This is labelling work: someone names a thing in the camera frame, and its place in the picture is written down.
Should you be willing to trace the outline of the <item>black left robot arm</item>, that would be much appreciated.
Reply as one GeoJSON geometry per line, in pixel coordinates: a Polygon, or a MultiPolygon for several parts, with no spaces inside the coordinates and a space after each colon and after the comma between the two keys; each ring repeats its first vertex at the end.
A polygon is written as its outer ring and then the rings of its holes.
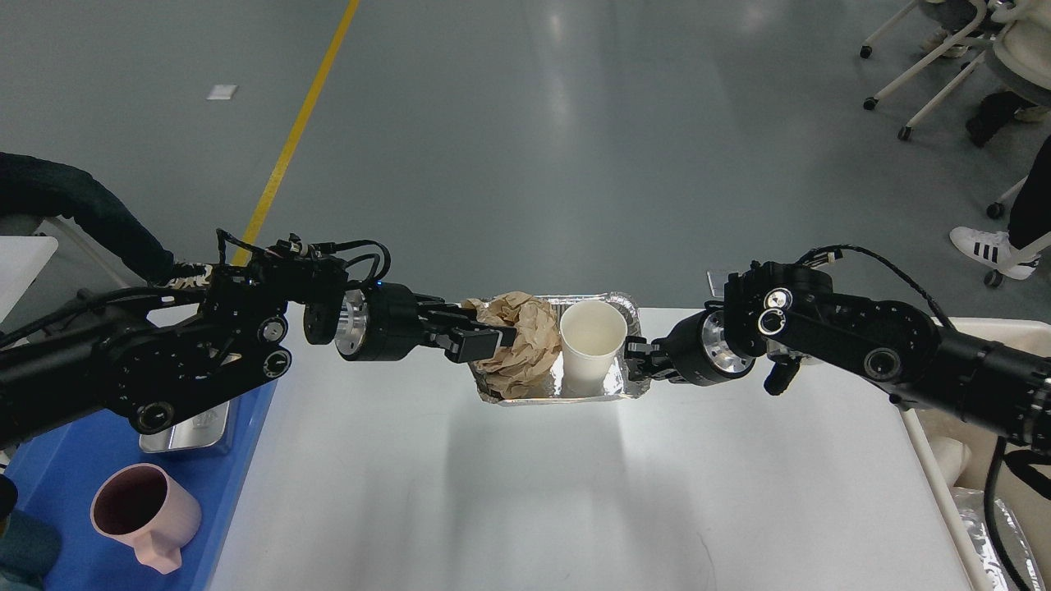
{"type": "Polygon", "coordinates": [[[260,247],[218,231],[218,254],[235,245],[207,286],[82,291],[50,314],[2,337],[1,441],[22,444],[108,409],[154,434],[284,375],[292,354],[290,303],[304,305],[313,345],[344,360],[401,360],[418,346],[453,363],[489,360],[513,345],[514,327],[386,280],[376,241],[305,243],[291,235],[260,247]]]}

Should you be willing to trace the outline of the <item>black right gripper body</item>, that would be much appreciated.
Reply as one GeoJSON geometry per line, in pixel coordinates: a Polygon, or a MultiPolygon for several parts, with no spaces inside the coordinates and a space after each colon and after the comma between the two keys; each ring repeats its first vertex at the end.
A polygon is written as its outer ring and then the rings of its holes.
{"type": "Polygon", "coordinates": [[[751,373],[755,358],[731,351],[725,337],[723,310],[706,310],[684,318],[665,337],[667,381],[698,387],[731,382],[751,373]]]}

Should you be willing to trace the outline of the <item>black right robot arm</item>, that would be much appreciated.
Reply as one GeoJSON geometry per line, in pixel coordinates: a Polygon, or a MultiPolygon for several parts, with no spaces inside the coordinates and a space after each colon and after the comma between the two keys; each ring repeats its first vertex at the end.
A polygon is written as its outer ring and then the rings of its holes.
{"type": "Polygon", "coordinates": [[[1048,358],[1000,341],[959,332],[927,292],[927,313],[900,300],[844,295],[822,272],[845,245],[817,247],[792,264],[754,261],[728,276],[721,300],[684,318],[653,341],[627,337],[631,379],[665,379],[707,387],[744,378],[758,358],[772,360],[768,394],[791,385],[804,358],[863,378],[900,409],[930,408],[996,437],[984,478],[984,519],[996,557],[1011,580],[1027,588],[1010,561],[994,519],[994,493],[1007,466],[1047,497],[1050,417],[1048,358]]]}

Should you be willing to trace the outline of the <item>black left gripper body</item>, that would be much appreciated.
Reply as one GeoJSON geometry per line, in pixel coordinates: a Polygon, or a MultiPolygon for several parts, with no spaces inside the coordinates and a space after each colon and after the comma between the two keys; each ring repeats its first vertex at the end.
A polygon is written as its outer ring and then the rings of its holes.
{"type": "Polygon", "coordinates": [[[424,333],[416,294],[379,283],[345,293],[334,345],[344,360],[401,360],[424,344],[424,333]]]}

